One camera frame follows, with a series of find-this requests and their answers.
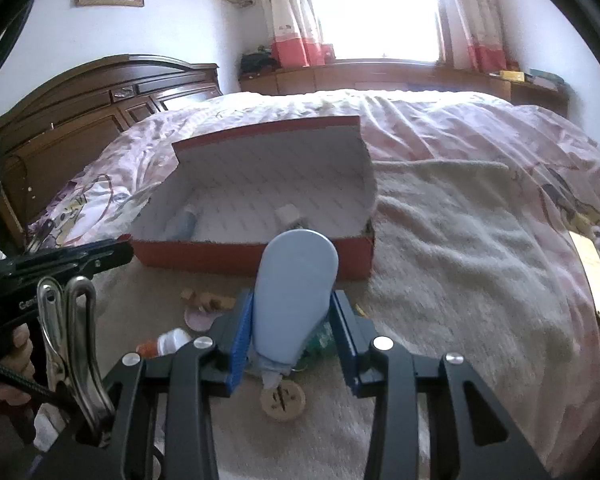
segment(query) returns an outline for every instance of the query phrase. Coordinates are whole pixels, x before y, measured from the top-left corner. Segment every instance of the light blue plastic object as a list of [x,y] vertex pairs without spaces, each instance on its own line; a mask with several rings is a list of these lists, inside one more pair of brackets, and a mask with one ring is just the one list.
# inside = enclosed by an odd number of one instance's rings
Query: light blue plastic object
[[338,253],[315,231],[294,229],[264,250],[253,304],[256,365],[287,374],[327,315]]

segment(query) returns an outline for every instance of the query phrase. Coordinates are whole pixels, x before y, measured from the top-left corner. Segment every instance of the window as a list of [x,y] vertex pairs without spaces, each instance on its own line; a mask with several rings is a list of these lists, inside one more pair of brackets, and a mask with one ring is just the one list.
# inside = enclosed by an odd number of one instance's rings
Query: window
[[338,59],[440,60],[438,0],[312,0]]

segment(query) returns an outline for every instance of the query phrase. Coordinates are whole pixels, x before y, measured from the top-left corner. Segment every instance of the curtain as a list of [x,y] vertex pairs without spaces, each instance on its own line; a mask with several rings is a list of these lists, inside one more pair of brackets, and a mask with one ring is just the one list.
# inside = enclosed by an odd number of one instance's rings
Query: curtain
[[262,0],[273,56],[283,68],[324,65],[317,20],[308,0]]
[[474,70],[506,70],[502,20],[496,0],[454,0]]

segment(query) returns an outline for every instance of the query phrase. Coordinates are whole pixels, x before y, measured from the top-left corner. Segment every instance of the open box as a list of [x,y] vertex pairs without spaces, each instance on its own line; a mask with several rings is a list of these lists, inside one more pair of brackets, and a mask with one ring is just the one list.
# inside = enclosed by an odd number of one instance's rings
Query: open box
[[338,251],[338,278],[368,278],[376,181],[357,116],[275,121],[173,144],[178,167],[130,228],[146,266],[255,276],[294,205]]

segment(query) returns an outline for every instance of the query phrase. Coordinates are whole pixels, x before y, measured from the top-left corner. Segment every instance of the wooden headboard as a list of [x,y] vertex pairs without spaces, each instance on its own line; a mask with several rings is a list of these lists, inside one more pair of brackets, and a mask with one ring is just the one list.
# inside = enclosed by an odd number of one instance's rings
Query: wooden headboard
[[221,95],[216,64],[109,56],[61,73],[0,117],[0,218],[16,242],[68,180],[121,132],[159,111]]

